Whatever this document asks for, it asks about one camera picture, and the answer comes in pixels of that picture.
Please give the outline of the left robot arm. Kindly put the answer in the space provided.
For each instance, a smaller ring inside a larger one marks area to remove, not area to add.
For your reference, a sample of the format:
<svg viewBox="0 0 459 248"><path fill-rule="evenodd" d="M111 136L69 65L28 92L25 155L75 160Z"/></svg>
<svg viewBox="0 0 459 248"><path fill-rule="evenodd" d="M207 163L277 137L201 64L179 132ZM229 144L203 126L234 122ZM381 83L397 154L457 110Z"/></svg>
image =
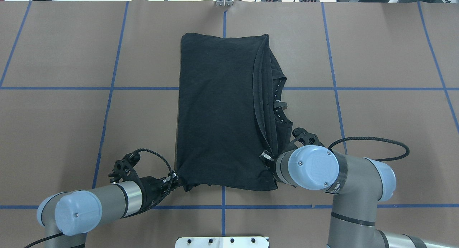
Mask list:
<svg viewBox="0 0 459 248"><path fill-rule="evenodd" d="M152 209L180 185L173 171L161 179L148 176L137 182L127 180L51 195L37 210L37 221L45 228L46 236L36 244L44 243L46 248L84 248L88 232Z"/></svg>

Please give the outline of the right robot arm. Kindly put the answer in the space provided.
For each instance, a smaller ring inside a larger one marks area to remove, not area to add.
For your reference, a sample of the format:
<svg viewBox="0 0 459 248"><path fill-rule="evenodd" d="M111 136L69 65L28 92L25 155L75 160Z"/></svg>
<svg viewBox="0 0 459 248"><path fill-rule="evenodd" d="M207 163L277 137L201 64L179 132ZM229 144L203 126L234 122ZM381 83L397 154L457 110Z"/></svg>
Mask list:
<svg viewBox="0 0 459 248"><path fill-rule="evenodd" d="M452 245L376 228L377 205L392 197L397 180L392 168L369 158L306 145L262 161L278 182L332 194L328 248L450 248Z"/></svg>

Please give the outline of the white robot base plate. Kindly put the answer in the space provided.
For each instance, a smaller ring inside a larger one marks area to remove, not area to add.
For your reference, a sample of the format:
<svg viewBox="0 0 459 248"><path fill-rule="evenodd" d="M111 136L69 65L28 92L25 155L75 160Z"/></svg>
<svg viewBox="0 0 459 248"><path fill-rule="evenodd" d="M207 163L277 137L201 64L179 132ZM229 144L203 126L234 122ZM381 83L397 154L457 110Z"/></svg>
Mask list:
<svg viewBox="0 0 459 248"><path fill-rule="evenodd" d="M176 248L269 248L269 237L182 237L175 243Z"/></svg>

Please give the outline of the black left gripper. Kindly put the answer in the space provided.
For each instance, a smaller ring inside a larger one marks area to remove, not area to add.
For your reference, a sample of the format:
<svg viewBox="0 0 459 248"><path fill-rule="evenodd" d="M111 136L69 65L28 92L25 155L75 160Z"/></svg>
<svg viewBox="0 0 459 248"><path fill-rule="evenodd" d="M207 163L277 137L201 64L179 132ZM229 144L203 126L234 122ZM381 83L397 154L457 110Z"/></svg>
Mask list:
<svg viewBox="0 0 459 248"><path fill-rule="evenodd" d="M176 171L171 171L167 177L156 179L152 176L141 178L144 188L143 203L141 209L147 209L154 204L158 204L171 191L179 187L179 176Z"/></svg>

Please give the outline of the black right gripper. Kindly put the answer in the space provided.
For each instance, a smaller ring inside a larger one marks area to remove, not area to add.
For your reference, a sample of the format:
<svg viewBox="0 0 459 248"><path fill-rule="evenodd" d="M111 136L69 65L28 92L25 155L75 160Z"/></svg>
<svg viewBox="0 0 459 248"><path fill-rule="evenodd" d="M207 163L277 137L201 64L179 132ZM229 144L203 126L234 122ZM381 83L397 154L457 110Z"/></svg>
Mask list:
<svg viewBox="0 0 459 248"><path fill-rule="evenodd" d="M276 167L277 158L273 157L268 151L263 151L259 155L259 159L263 162L265 167L269 168L269 171L272 173L274 179L277 182L283 182L281 177L280 177L280 176L282 176L282 174L278 173L278 170L277 170L277 167Z"/></svg>

